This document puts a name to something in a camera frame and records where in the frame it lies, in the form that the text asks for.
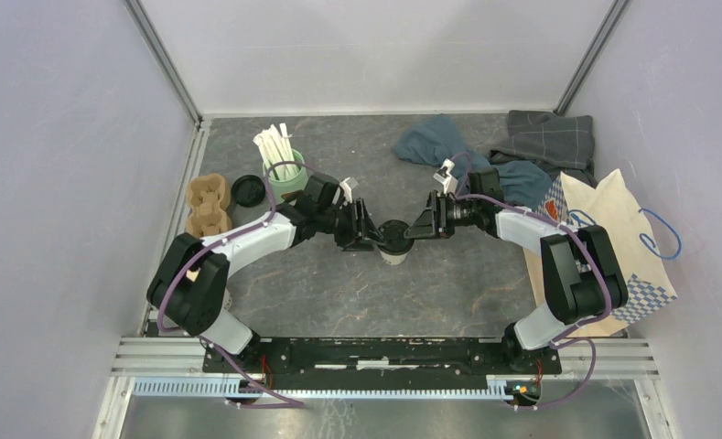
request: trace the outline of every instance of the crumpled towel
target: crumpled towel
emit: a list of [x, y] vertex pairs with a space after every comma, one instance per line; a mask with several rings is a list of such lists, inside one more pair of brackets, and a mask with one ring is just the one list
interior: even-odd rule
[[[444, 160], [464, 151], [469, 151], [471, 170], [493, 167], [484, 155], [469, 150], [458, 128], [444, 114], [412, 127], [393, 147], [398, 158], [433, 167], [440, 167]], [[466, 159], [461, 157], [452, 169], [452, 175], [460, 181], [467, 174], [466, 163]], [[552, 179], [531, 162], [520, 160], [495, 167], [508, 203], [535, 209], [552, 186]]]
[[490, 148], [490, 160], [495, 165], [529, 160], [553, 180], [565, 172], [595, 187], [592, 125], [592, 116], [510, 111], [506, 117], [509, 138]]

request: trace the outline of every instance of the white wall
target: white wall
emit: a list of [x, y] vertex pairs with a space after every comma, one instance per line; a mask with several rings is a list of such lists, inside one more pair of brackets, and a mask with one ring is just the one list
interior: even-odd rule
[[610, 0], [144, 0], [205, 113], [551, 109]]
[[681, 232], [679, 300], [639, 329], [684, 438], [722, 437], [722, 1], [633, 2], [570, 113], [595, 117], [598, 172]]
[[0, 2], [0, 437], [90, 437], [191, 131], [123, 2]]

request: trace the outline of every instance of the gray checkered towel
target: gray checkered towel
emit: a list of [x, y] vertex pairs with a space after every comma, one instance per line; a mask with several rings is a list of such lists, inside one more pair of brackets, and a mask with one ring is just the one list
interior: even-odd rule
[[509, 138], [494, 145], [494, 165], [525, 159], [534, 162], [554, 181], [565, 172], [595, 186], [592, 154], [592, 116], [562, 117], [553, 112], [511, 111], [506, 119]]

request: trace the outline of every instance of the black cup lid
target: black cup lid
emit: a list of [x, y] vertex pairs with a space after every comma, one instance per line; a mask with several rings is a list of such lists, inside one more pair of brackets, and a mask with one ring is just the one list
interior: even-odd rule
[[409, 224], [400, 219], [385, 221], [379, 230], [387, 241], [387, 245], [380, 245], [380, 250], [392, 255], [400, 255], [412, 250], [412, 246], [415, 245], [415, 240], [404, 237], [406, 229], [409, 229]]
[[260, 177], [248, 175], [237, 178], [232, 185], [232, 197], [237, 204], [251, 208], [261, 204], [266, 197], [266, 187]]

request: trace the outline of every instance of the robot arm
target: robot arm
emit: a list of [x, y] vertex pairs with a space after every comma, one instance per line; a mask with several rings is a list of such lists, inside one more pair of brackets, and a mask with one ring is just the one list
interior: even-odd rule
[[[374, 226], [362, 198], [354, 199], [354, 179], [341, 183], [332, 177], [315, 174], [295, 204], [284, 202], [270, 217], [244, 226], [255, 229], [226, 245], [213, 248], [191, 267], [181, 279], [167, 304], [166, 316], [189, 335], [211, 339], [232, 354], [240, 353], [255, 337], [254, 332], [223, 309], [226, 281], [251, 262], [267, 254], [289, 249], [316, 233], [334, 236], [342, 250], [371, 251], [385, 244]], [[190, 258], [216, 241], [227, 239], [239, 230], [198, 240], [184, 233], [175, 238], [147, 291], [147, 299], [160, 306], [167, 288]]]
[[[452, 236], [456, 227], [476, 226], [494, 238], [513, 242], [541, 256], [545, 303], [507, 327], [503, 343], [510, 358], [545, 348], [579, 320], [604, 311], [605, 301], [596, 275], [587, 269], [586, 258], [568, 233], [520, 214], [520, 211], [530, 211], [528, 208], [513, 208], [516, 211], [512, 211], [476, 197], [503, 201], [501, 181], [495, 169], [469, 173], [469, 194], [474, 197], [456, 197], [458, 181], [450, 173], [453, 166], [446, 160], [434, 174], [442, 189], [430, 193], [426, 209], [405, 236], [415, 240], [443, 239]], [[568, 227], [586, 244], [609, 287], [612, 309], [627, 304], [627, 285], [606, 230], [599, 226], [582, 229], [565, 224], [558, 226]]]

